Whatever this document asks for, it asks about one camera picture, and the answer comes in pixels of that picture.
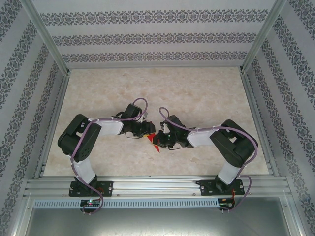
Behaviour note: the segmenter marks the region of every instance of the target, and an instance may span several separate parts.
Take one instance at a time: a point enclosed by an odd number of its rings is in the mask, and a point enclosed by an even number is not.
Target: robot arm
[[[175,116],[169,116],[168,120],[185,127]],[[234,128],[248,134],[234,121],[228,119],[221,126]],[[201,145],[215,145],[225,158],[226,162],[216,176],[216,188],[224,193],[230,191],[230,186],[236,179],[241,167],[255,151],[253,143],[244,135],[230,130],[203,129],[201,131],[186,131],[169,123],[161,122],[161,128],[153,138],[153,144],[162,148],[173,148],[176,143],[183,148],[193,148]],[[258,146],[257,141],[249,135]]]
[[[139,118],[140,121],[116,120],[133,118],[139,115],[139,113],[142,113],[141,108],[135,106],[134,104],[129,104],[125,112],[119,112],[117,115],[113,116],[115,120],[99,120],[90,125],[74,156],[73,162],[75,171],[85,183],[94,188],[97,183],[97,176],[91,167],[89,155],[92,152],[94,144],[99,136],[119,135],[131,132],[135,137],[141,138],[146,134],[155,133],[155,126],[152,122],[143,121],[145,118],[144,116]],[[58,146],[62,149],[65,155],[71,156],[73,154],[80,140],[80,136],[78,134],[82,134],[90,122],[91,119],[79,114],[72,120],[70,125],[59,137]],[[89,191],[90,193],[93,192],[92,190],[89,190],[87,186],[81,184],[77,178],[75,178],[75,180],[79,185],[81,185],[83,191]]]

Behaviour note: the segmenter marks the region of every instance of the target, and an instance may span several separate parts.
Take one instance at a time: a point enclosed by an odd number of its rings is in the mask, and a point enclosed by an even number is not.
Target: decorative wall pattern
[[[305,29],[308,30],[311,38],[315,40],[315,7],[313,3],[310,0],[290,0],[289,2],[299,16],[300,21],[303,22]]]
[[[1,74],[1,87],[0,87],[0,112],[2,110],[2,105],[5,103],[6,98],[11,91],[11,85],[15,81],[18,72],[21,69],[21,66],[25,60],[26,54],[29,52],[29,49],[32,45],[33,40],[37,31],[35,26],[30,21],[26,29],[23,32],[23,36],[19,40],[19,43],[14,49],[14,53],[7,64],[7,67],[4,69],[4,72]]]
[[[247,71],[280,173],[307,235],[315,235],[314,8],[286,3]]]
[[[304,209],[304,215],[307,217],[308,223],[311,226],[312,234],[314,234],[315,209],[314,204],[311,203],[311,195],[308,193],[308,189],[305,186],[305,180],[303,179],[303,171],[300,169],[299,165],[296,164],[296,157],[292,152],[292,147],[289,140],[287,139],[287,134],[285,132],[285,129],[283,128],[282,120],[279,116],[277,107],[275,106],[275,101],[272,98],[271,92],[268,88],[264,74],[261,70],[261,67],[257,59],[253,61],[252,69],[254,70],[255,76],[261,89],[261,93],[263,94],[263,97],[265,99],[266,107],[268,109],[270,119],[272,120],[273,127],[277,134],[277,138],[279,139],[279,147],[281,148],[283,157],[286,160],[288,171],[293,178],[294,187],[297,189],[298,200],[301,204],[301,207]]]
[[[48,49],[45,44],[40,49],[38,57],[34,63],[34,67],[30,73],[30,76],[27,80],[26,86],[23,89],[21,98],[19,100],[18,106],[14,111],[12,120],[9,123],[9,128],[4,135],[4,140],[2,141],[2,146],[0,147],[0,177],[2,176],[3,171],[6,168],[6,163],[11,155],[11,149],[13,148],[16,138],[19,135],[22,122],[25,118],[25,114],[29,108],[31,98],[36,89],[36,84],[39,80],[40,74],[43,70],[44,64],[48,57]]]
[[[53,0],[33,3],[67,66],[97,68],[159,66],[164,60],[168,65],[185,60],[186,65],[240,66],[274,0],[200,5],[187,0],[163,10],[141,0],[123,6],[98,0],[87,6],[79,0],[74,8],[68,7],[70,0],[63,1],[65,7]]]
[[[159,60],[243,60],[246,52],[99,53],[63,55],[68,62],[159,61]]]
[[[160,44],[160,43],[253,43],[256,33],[158,33],[54,36],[60,46]]]
[[[33,178],[63,76],[18,0],[0,3],[0,236]]]
[[[282,17],[279,17],[273,27],[278,39],[281,41],[283,48],[287,56],[289,57],[292,66],[295,69],[296,75],[301,80],[304,90],[307,92],[307,96],[310,98],[310,102],[313,103],[315,109],[315,80],[314,73],[308,62],[303,57],[302,51],[297,46],[294,37],[285,25]]]
[[[94,25],[188,22],[262,22],[268,10],[170,10],[40,14],[45,25]]]
[[[17,193],[21,190],[21,185],[23,183],[23,179],[25,177],[26,169],[28,168],[30,157],[33,151],[34,143],[36,142],[39,128],[41,126],[45,110],[47,108],[47,104],[49,98],[51,96],[51,92],[56,81],[56,76],[59,71],[59,68],[56,63],[53,64],[51,71],[49,73],[48,80],[46,82],[45,88],[43,90],[43,94],[40,98],[33,122],[31,124],[31,128],[29,130],[25,145],[23,147],[23,152],[19,158],[19,164],[14,173],[14,178],[10,185],[9,192],[7,194],[7,198],[4,201],[4,208],[2,209],[1,219],[4,221],[0,226],[0,234],[5,235],[6,228],[3,227],[9,224],[9,221],[12,216],[13,209],[17,202]],[[57,95],[59,95],[59,91],[61,88],[61,83],[59,83],[59,89]]]
[[[6,1],[0,10],[0,44],[22,8],[18,0]]]

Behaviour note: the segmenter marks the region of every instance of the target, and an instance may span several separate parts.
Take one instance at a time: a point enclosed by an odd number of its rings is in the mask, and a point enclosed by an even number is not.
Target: enclosure
[[[315,234],[314,0],[0,5],[0,235]],[[157,152],[108,135],[90,159],[110,197],[82,214],[90,198],[69,196],[57,140],[77,114],[109,118],[138,97],[156,132],[166,107],[186,127],[232,119],[258,141],[242,206],[221,212],[232,196],[196,184],[222,169],[215,146]]]

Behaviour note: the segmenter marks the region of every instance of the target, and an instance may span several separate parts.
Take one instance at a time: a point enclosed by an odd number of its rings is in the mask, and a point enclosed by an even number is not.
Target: aluminum frame
[[[224,198],[231,196],[201,196],[197,180],[214,179],[215,176],[156,176],[156,177],[99,177],[99,180],[114,181],[113,195],[106,199],[196,199]],[[249,181],[241,178],[244,189],[247,190]],[[12,236],[24,236],[27,232],[32,209],[36,200],[47,199],[86,199],[69,197],[72,177],[42,177],[30,179],[27,182],[14,225]],[[291,194],[286,177],[273,175],[252,176],[252,188],[249,198],[276,197],[279,198],[287,226],[291,236],[304,236],[305,232]]]
[[[256,39],[254,40],[254,43],[251,46],[251,49],[249,50],[248,54],[245,57],[245,60],[243,62],[243,65],[241,66],[242,71],[247,71],[250,67],[252,61],[254,60],[260,46],[264,42],[265,38],[267,37],[270,29],[272,28],[272,25],[276,21],[278,15],[280,14],[281,10],[283,9],[285,3],[287,0],[275,0],[275,3],[270,9],[270,12],[262,25]]]
[[[251,86],[250,86],[249,80],[247,78],[246,73],[243,73],[241,68],[239,69],[239,71],[240,71],[240,76],[241,76],[242,83],[244,86],[245,94],[246,94],[246,97],[247,97],[247,100],[248,100],[248,103],[250,106],[250,110],[252,113],[252,118],[254,120],[254,124],[255,124],[255,127],[256,127],[256,130],[258,133],[258,137],[260,140],[261,149],[262,149],[262,152],[264,153],[264,157],[266,160],[268,170],[271,169],[271,172],[269,171],[269,173],[278,177],[278,176],[280,176],[279,172],[278,172],[278,168],[277,168],[275,159],[272,155],[271,148],[269,146],[267,134],[264,130],[264,126],[262,124],[262,120],[261,120],[261,117],[259,114],[258,107],[257,107],[256,102],[255,102],[253,92],[250,89]]]
[[[46,44],[49,52],[53,56],[55,62],[57,63],[59,69],[61,70],[63,75],[66,75],[69,71],[61,53],[59,52],[53,38],[48,32],[43,20],[41,19],[38,11],[36,10],[32,0],[21,0],[20,1],[23,8],[25,9],[27,15],[35,25],[38,33],[42,37],[44,43]]]
[[[40,159],[39,159],[39,162],[38,162],[38,168],[37,168],[35,175],[34,175],[35,179],[39,179],[41,177],[43,170],[45,169],[45,165],[46,165],[46,162],[48,159],[51,144],[53,142],[53,137],[54,137],[55,130],[57,127],[57,122],[59,119],[60,111],[61,111],[61,108],[63,106],[63,100],[64,100],[65,92],[66,92],[67,87],[68,87],[70,75],[71,75],[71,71],[69,71],[64,76],[64,81],[63,81],[63,85],[61,88],[61,92],[60,92],[60,95],[59,95],[58,100],[57,100],[57,106],[56,106],[56,109],[55,109],[53,117],[52,117],[52,123],[49,126],[47,139],[45,141],[45,144],[43,147],[43,152],[42,152]]]

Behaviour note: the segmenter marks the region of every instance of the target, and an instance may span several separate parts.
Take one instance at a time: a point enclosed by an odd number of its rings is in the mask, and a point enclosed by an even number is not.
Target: red object
[[[152,133],[152,134],[149,134],[147,137],[148,139],[150,140],[150,142],[152,143],[152,140],[153,140],[153,137],[155,136],[155,133]],[[153,146],[156,147],[156,150],[159,152],[159,147],[157,145],[154,145]]]

